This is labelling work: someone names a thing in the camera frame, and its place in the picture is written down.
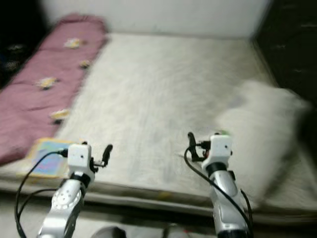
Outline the blue yellow children's book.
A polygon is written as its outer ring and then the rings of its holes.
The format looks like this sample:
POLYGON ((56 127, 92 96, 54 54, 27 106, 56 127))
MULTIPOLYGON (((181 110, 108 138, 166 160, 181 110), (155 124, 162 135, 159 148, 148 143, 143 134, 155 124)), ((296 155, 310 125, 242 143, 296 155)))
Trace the blue yellow children's book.
MULTIPOLYGON (((34 165, 46 154, 50 152, 68 149, 75 141, 58 140, 54 138, 40 138, 34 143, 32 148, 25 157, 24 171, 29 172, 34 165)), ((66 175, 67 163, 65 157, 59 154, 47 156, 39 165, 30 173, 30 176, 37 178, 61 178, 66 175)))

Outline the white pillow with tree print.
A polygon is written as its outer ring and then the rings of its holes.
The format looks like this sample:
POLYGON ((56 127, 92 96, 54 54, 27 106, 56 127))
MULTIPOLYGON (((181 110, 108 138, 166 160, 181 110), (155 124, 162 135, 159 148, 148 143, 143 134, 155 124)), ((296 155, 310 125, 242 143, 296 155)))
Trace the white pillow with tree print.
POLYGON ((299 121, 308 104, 287 89, 246 81, 232 89, 200 90, 176 98, 168 114, 172 151, 185 149, 186 134, 232 139, 229 168, 256 206, 317 210, 317 195, 297 145, 299 121))

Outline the white quilted mattress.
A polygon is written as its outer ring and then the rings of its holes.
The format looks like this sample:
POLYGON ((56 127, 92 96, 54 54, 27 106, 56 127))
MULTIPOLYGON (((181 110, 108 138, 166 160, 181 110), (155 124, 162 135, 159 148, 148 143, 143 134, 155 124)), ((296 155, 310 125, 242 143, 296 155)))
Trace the white quilted mattress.
MULTIPOLYGON (((277 88, 246 41, 116 34, 91 62, 70 109, 54 115, 54 136, 88 141, 95 153, 114 145, 95 183, 203 195, 208 184, 187 168, 184 149, 172 151, 168 114, 178 96, 246 81, 277 88)), ((1 166, 2 188, 16 190, 24 165, 1 166)))

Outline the purple cartoon print quilt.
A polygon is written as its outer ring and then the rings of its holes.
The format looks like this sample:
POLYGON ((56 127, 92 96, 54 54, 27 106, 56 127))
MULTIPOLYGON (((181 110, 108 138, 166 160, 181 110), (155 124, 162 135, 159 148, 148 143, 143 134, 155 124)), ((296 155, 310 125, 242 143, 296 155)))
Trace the purple cartoon print quilt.
POLYGON ((0 93, 0 164, 23 159, 40 138, 59 129, 56 113, 70 109, 106 43, 104 18, 68 14, 0 93))

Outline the grey bed base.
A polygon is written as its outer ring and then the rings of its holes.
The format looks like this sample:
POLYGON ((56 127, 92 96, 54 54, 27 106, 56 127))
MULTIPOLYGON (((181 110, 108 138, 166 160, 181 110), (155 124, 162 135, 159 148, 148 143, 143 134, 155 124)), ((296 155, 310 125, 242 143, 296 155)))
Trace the grey bed base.
MULTIPOLYGON (((256 222, 270 225, 317 224, 317 197, 301 193, 283 193, 266 199, 247 195, 256 222)), ((99 205, 119 205, 131 208, 156 209, 210 216, 211 200, 203 195, 147 189, 122 184, 95 182, 85 200, 99 205)))

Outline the grey robot left leg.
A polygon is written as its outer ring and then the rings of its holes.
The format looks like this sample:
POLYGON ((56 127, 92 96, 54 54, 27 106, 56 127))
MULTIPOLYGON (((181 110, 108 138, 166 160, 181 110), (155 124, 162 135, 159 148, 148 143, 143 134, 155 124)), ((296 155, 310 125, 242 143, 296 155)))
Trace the grey robot left leg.
POLYGON ((93 233, 90 238, 127 238, 127 236, 125 230, 116 226, 110 226, 102 227, 93 233))

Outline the grey robot leg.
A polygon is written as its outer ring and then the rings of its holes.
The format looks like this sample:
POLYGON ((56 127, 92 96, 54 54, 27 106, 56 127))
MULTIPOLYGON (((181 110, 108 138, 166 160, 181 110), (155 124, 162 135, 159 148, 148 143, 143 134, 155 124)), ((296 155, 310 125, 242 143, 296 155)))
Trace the grey robot leg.
POLYGON ((168 225, 161 232, 161 238, 191 238, 187 229, 181 225, 168 225))
POLYGON ((127 238, 127 236, 125 230, 116 226, 110 226, 102 227, 93 233, 90 238, 127 238))

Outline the grey robot right leg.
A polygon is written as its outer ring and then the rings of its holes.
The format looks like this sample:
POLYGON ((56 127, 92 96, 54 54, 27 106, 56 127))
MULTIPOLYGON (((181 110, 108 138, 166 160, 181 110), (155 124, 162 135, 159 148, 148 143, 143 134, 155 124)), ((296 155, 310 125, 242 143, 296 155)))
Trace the grey robot right leg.
POLYGON ((191 238, 187 229, 181 225, 168 225, 161 232, 161 238, 191 238))

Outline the black tufted headboard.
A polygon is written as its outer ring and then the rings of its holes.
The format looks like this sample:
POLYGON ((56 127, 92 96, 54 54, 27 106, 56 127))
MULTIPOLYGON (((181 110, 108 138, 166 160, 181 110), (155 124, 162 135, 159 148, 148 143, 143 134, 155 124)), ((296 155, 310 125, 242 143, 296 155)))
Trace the black tufted headboard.
POLYGON ((278 86, 317 104, 317 0, 271 0, 255 42, 278 86))

